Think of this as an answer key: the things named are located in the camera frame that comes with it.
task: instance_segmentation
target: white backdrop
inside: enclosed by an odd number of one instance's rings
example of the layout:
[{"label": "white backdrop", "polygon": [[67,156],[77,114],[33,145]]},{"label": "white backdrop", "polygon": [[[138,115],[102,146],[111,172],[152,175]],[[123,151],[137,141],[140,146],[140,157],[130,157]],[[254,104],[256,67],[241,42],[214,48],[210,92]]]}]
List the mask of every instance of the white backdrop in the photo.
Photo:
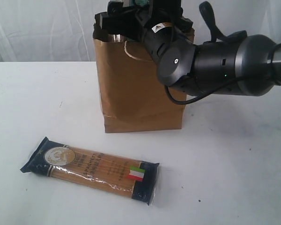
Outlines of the white backdrop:
[{"label": "white backdrop", "polygon": [[[281,42],[281,0],[209,0],[219,28],[247,30]],[[203,0],[183,0],[195,43],[209,40],[199,13]],[[108,0],[0,0],[0,61],[94,61],[94,14]]]}]

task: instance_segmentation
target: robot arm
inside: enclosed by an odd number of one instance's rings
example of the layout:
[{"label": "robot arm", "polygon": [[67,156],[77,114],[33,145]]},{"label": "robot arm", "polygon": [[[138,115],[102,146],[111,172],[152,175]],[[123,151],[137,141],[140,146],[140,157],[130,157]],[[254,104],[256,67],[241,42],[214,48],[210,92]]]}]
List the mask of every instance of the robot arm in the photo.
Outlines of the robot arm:
[{"label": "robot arm", "polygon": [[[108,12],[100,14],[100,26],[144,44],[157,64],[158,80],[176,104],[213,93],[262,96],[281,85],[281,44],[263,35],[248,37],[246,31],[224,36],[208,2],[200,5],[200,12],[212,37],[202,45],[194,45],[184,34],[192,22],[182,16],[181,0],[149,0],[144,7],[111,2]],[[168,87],[197,97],[178,102]]]}]

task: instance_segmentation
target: white table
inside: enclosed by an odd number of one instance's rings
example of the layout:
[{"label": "white table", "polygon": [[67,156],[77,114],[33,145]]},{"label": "white table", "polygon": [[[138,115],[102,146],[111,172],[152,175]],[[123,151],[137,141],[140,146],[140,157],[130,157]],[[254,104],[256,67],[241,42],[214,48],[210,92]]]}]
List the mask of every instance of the white table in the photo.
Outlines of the white table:
[{"label": "white table", "polygon": [[[94,62],[0,63],[0,225],[281,225],[281,87],[208,97],[179,131],[103,124]],[[154,205],[22,174],[45,136],[160,162]]]}]

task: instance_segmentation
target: italian flag label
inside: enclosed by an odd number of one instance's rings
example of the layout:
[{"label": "italian flag label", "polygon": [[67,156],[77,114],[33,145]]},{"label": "italian flag label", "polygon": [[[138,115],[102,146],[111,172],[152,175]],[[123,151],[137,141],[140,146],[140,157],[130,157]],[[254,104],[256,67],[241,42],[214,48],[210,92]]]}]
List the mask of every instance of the italian flag label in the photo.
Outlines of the italian flag label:
[{"label": "italian flag label", "polygon": [[127,176],[127,178],[142,182],[142,180],[144,179],[144,175],[145,175],[145,170],[131,166],[130,173]]}]

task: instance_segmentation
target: spaghetti package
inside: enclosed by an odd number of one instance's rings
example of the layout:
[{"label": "spaghetti package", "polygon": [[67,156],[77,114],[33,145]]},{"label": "spaghetti package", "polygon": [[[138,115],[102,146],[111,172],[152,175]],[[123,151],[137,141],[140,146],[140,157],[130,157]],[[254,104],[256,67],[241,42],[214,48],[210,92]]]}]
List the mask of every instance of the spaghetti package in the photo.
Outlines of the spaghetti package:
[{"label": "spaghetti package", "polygon": [[150,204],[159,164],[82,150],[45,138],[21,169]]}]

